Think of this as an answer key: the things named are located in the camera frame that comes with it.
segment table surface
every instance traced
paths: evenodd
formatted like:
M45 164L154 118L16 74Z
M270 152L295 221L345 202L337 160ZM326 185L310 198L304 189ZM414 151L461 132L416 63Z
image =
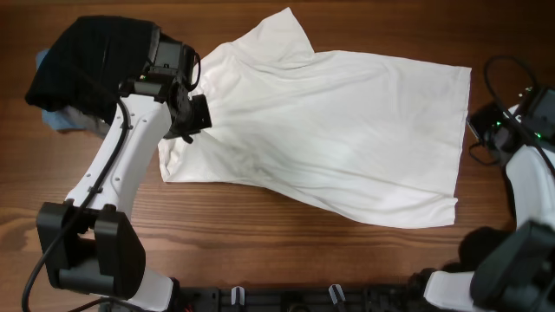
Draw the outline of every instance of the table surface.
M0 0L0 311L19 310L23 285L41 255L35 217L42 202L61 202L101 145L90 133L51 131L40 110L23 100L36 53L78 16L151 20L207 55L290 6L316 52L341 49L472 68L470 113L491 100L481 75L490 55L521 56L542 82L555 84L550 2L106 2ZM513 70L499 68L495 78L516 104L526 79ZM402 283L423 268L456 260L459 241L469 231L514 227L501 171L467 155L473 142L467 131L453 226L391 229L358 224L257 187L165 184L156 155L137 193L132 222L148 265L186 286ZM52 289L43 271L30 301L33 310L62 311L91 299Z

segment blue cloth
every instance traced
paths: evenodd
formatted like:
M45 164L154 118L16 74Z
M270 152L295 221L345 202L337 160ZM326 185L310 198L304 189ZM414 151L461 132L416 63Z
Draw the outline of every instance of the blue cloth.
M46 56L46 54L48 54L49 50L45 49L41 52L39 52L36 55L35 61L36 61L36 68L38 69L39 66L41 66L41 62L44 59L44 56ZM81 127L79 125L76 125L72 120L68 119L66 116L64 116L63 114L60 114L58 112L48 112L43 110L42 111L42 122L46 125L49 125L49 127L51 127L52 129L56 130L56 131L60 131L60 130L71 130L71 129L84 129L84 127Z

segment black base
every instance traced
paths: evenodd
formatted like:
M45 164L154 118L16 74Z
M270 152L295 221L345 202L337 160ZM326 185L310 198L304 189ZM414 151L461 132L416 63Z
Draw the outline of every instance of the black base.
M239 312L231 305L230 289L181 288L191 312ZM410 299L406 285L343 289L346 312L435 312L425 299ZM128 312L102 307L102 312ZM246 289L242 312L334 312L327 289Z

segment shirt sleeve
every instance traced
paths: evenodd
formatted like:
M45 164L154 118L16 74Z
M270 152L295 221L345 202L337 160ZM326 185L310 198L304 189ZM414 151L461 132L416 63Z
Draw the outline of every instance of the shirt sleeve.
M302 61L314 50L290 8L265 18L232 46L257 62Z

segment wooden table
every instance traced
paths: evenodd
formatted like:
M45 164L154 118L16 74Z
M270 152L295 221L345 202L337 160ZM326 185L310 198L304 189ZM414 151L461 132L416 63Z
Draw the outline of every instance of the wooden table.
M290 6L315 51L371 52L473 68L471 113L491 100L481 76L490 55L519 55L541 81L555 84L555 27L548 2L46 2L0 4L0 311L20 310L23 285L41 255L35 217L42 202L61 202L101 144L89 133L51 131L40 110L23 100L35 54L78 16L151 20L206 55ZM509 74L509 68L499 72L498 86L515 104L525 80L520 73ZM467 132L465 146L473 141ZM154 156L132 221L148 265L186 286L400 283L423 268L457 259L459 241L475 228L513 227L499 168L478 165L466 151L455 196L454 226L397 230L358 224L257 187L165 184ZM89 300L52 289L42 272L30 301L34 311L62 311Z

